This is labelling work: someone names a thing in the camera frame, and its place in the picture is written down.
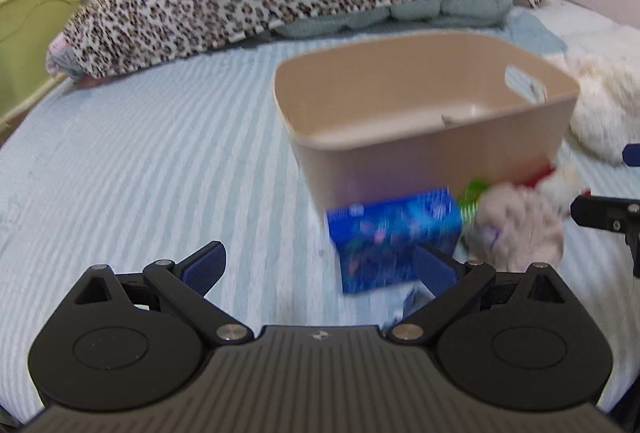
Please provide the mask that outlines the white plush kitty toy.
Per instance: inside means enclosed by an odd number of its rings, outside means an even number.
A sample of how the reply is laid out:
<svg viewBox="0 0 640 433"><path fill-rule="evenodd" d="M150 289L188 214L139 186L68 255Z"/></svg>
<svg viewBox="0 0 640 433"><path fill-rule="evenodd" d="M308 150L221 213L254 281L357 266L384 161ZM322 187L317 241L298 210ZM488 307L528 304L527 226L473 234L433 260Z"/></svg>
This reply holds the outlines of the white plush kitty toy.
<svg viewBox="0 0 640 433"><path fill-rule="evenodd" d="M521 186L542 193L562 216L570 216L570 206L579 196L590 196L591 189L582 179L574 162L549 164Z"/></svg>

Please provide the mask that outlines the pink cloth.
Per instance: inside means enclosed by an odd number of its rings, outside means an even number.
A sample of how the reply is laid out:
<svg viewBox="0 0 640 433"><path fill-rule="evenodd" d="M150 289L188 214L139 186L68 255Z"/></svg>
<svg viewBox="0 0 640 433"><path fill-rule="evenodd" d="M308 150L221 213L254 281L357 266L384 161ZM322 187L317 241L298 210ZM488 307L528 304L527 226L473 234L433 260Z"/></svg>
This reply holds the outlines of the pink cloth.
<svg viewBox="0 0 640 433"><path fill-rule="evenodd" d="M560 265L564 252L563 219L535 189L500 184L477 202L464 241L469 257L496 271L524 273L529 265Z"/></svg>

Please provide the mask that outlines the green snack packet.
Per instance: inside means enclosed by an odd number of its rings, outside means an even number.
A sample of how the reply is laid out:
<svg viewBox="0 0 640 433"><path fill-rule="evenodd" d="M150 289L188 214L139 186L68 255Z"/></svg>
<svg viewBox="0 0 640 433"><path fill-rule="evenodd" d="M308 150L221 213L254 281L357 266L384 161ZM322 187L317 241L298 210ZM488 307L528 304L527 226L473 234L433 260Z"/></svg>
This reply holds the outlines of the green snack packet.
<svg viewBox="0 0 640 433"><path fill-rule="evenodd" d="M462 223L469 224L477 211L480 197L491 187L489 182L484 179L473 179L467 185L459 197L457 197L457 206L460 211Z"/></svg>

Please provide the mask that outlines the blue sanitary pad pack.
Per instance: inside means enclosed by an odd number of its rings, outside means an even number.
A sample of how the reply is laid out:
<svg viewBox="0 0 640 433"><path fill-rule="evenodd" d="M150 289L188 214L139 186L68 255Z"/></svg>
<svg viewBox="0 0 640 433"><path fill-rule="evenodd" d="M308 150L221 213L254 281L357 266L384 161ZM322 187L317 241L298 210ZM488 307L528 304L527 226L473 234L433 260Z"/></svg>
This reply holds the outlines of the blue sanitary pad pack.
<svg viewBox="0 0 640 433"><path fill-rule="evenodd" d="M416 281L413 249L426 242L450 254L462 231L460 210L446 188L334 208L326 223L346 294Z"/></svg>

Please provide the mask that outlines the white medicine box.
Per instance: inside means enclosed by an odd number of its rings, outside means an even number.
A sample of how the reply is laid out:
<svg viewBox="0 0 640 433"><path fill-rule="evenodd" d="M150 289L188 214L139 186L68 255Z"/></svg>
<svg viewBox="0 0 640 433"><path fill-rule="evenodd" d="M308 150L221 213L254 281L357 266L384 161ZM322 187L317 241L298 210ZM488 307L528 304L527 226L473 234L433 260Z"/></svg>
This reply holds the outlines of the white medicine box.
<svg viewBox="0 0 640 433"><path fill-rule="evenodd" d="M402 302L401 309L397 313L398 320L409 317L419 309L434 300L434 294L424 286L414 286Z"/></svg>

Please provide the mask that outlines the white fluffy plush toy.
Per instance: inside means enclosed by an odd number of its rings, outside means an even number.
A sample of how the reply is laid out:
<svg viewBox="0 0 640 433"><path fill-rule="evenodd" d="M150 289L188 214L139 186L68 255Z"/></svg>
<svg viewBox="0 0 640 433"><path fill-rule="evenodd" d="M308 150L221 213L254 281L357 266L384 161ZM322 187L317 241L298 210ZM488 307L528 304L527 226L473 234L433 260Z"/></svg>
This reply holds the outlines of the white fluffy plush toy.
<svg viewBox="0 0 640 433"><path fill-rule="evenodd" d="M639 142L639 70L623 61L566 52L549 60L574 78L579 95L570 131L578 144L609 164Z"/></svg>

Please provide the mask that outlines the striped blue bed sheet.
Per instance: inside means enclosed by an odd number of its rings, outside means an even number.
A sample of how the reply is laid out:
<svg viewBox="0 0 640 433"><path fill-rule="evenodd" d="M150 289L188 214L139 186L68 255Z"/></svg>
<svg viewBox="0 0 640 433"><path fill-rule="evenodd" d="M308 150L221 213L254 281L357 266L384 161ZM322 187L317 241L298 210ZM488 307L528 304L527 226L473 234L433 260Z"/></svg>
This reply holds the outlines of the striped blue bed sheet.
<svg viewBox="0 0 640 433"><path fill-rule="evenodd" d="M209 300L253 329L385 325L416 285L346 297L274 107L285 58L334 44L278 38L95 88L62 82L1 149L1 404L41 403L27 355L87 267L140 271L218 240Z"/></svg>

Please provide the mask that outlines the teal checkered quilt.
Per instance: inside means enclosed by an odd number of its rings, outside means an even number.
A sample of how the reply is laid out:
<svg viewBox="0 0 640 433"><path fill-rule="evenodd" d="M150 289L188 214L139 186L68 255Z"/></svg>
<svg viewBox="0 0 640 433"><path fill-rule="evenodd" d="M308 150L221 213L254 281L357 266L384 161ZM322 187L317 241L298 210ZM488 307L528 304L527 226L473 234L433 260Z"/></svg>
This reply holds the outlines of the teal checkered quilt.
<svg viewBox="0 0 640 433"><path fill-rule="evenodd" d="M289 40L362 31L389 21L422 22L433 28L489 28L509 17L513 0L415 0L351 14L296 20L272 32Z"/></svg>

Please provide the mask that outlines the beige plastic storage basket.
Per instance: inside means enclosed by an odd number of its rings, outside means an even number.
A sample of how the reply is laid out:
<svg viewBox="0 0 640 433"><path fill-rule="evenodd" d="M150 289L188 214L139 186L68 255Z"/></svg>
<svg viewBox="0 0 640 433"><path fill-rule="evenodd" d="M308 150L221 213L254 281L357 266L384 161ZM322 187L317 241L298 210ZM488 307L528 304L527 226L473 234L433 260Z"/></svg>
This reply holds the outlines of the beige plastic storage basket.
<svg viewBox="0 0 640 433"><path fill-rule="evenodd" d="M579 87L500 38L424 32L307 52L273 94L319 213L472 180L527 182L558 152Z"/></svg>

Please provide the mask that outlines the green plastic storage bin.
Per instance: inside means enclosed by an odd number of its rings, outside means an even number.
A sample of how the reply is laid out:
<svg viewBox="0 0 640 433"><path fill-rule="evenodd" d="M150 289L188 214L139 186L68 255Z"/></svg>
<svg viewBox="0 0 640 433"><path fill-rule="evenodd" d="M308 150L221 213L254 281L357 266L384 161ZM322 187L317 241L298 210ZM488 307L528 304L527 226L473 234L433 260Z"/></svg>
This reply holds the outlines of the green plastic storage bin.
<svg viewBox="0 0 640 433"><path fill-rule="evenodd" d="M1 112L21 106L46 84L44 60L80 0L1 0Z"/></svg>

